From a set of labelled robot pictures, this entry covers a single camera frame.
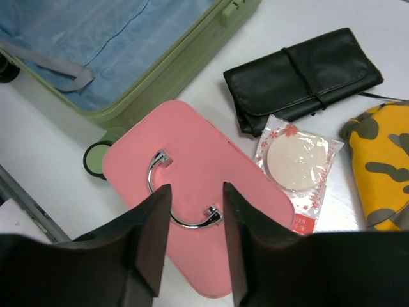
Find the yellow camouflage fabric pouch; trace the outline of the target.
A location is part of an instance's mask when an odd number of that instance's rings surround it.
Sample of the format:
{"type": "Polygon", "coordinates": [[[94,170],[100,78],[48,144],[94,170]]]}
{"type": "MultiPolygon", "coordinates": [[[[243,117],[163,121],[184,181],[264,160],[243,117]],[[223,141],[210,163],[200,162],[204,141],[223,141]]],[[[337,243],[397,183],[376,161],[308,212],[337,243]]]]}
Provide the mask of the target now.
{"type": "Polygon", "coordinates": [[[349,119],[348,146],[367,228],[408,229],[408,102],[387,102],[349,119]]]}

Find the black leather roll pouch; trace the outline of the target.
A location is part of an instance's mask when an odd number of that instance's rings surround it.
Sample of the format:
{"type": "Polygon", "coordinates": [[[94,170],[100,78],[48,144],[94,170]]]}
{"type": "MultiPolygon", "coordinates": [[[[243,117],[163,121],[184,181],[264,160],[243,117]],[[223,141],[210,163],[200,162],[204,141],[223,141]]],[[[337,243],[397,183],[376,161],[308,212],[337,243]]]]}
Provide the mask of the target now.
{"type": "Polygon", "coordinates": [[[259,137],[269,116],[293,122],[368,89],[383,76],[350,28],[283,48],[223,73],[244,134],[259,137]]]}

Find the pink box with chrome handle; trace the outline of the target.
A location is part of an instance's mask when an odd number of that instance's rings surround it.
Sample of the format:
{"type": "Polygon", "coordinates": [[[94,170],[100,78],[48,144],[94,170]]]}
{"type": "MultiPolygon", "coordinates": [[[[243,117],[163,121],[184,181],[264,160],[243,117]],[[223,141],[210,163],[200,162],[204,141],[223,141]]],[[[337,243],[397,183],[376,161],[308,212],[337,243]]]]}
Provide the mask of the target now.
{"type": "Polygon", "coordinates": [[[220,298],[231,292],[223,185],[284,227],[294,208],[287,195],[245,153],[190,105],[167,101],[106,152],[103,173],[129,206],[169,184],[173,220],[167,255],[192,288],[220,298]]]}

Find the packaged round makeup puff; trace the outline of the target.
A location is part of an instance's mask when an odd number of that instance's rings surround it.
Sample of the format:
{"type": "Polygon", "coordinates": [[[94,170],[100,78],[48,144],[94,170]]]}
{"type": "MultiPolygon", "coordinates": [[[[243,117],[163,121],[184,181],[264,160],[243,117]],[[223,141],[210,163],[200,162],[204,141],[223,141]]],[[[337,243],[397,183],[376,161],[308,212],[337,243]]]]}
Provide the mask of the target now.
{"type": "Polygon", "coordinates": [[[254,162],[291,200],[291,229],[301,235],[314,231],[320,216],[328,173],[344,143],[306,132],[274,115],[268,117],[254,162]]]}

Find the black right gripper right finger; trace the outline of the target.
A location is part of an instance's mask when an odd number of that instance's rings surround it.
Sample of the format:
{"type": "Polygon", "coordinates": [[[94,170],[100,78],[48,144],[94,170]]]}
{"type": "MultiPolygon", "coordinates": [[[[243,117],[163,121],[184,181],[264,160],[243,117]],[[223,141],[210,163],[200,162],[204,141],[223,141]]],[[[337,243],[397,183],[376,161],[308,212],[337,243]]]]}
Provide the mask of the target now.
{"type": "Polygon", "coordinates": [[[299,235],[223,187],[235,306],[407,306],[408,232],[299,235]]]}

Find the light green hard suitcase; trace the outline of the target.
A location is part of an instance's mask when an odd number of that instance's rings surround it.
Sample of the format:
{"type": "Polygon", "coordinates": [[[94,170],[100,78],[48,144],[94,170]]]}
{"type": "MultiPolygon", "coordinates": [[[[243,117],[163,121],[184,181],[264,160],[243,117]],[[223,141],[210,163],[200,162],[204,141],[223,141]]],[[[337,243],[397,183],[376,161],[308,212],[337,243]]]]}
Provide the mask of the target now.
{"type": "Polygon", "coordinates": [[[105,130],[84,152],[102,178],[107,149],[172,100],[247,22],[258,1],[2,1],[1,82],[21,71],[105,130]]]}

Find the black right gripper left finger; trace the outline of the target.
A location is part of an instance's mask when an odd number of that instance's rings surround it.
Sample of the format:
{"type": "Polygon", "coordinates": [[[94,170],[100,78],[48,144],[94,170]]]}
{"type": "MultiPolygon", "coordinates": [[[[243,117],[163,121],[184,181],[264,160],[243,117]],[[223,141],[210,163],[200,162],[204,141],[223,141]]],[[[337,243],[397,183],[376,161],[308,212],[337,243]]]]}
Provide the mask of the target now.
{"type": "Polygon", "coordinates": [[[171,186],[69,242],[1,236],[2,306],[151,306],[170,225],[171,186]]]}

